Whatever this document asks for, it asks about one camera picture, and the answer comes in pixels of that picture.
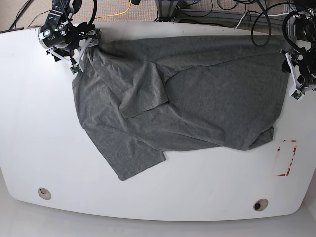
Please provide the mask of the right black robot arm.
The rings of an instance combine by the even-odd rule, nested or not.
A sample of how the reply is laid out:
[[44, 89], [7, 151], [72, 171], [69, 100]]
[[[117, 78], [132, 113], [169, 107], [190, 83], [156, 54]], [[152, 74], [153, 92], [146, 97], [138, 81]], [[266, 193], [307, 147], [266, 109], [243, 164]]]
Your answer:
[[93, 2], [89, 22], [73, 25], [72, 17], [80, 10], [80, 0], [53, 0], [45, 24], [39, 28], [38, 41], [56, 62], [68, 64], [73, 74], [84, 71], [82, 61], [89, 47], [97, 46], [101, 39], [100, 30], [94, 25], [97, 1]]

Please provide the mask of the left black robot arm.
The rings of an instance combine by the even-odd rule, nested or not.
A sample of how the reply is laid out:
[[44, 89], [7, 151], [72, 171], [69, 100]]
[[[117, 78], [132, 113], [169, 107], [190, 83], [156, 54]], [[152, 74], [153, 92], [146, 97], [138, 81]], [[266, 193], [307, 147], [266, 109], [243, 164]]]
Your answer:
[[[284, 4], [295, 6], [295, 10], [289, 11], [282, 23], [284, 39], [290, 46], [289, 51], [281, 51], [285, 56], [282, 70], [290, 73], [293, 80], [289, 96], [299, 101], [306, 92], [316, 90], [316, 2], [294, 0]], [[292, 26], [311, 44], [310, 48], [299, 47], [289, 38], [288, 31]]]

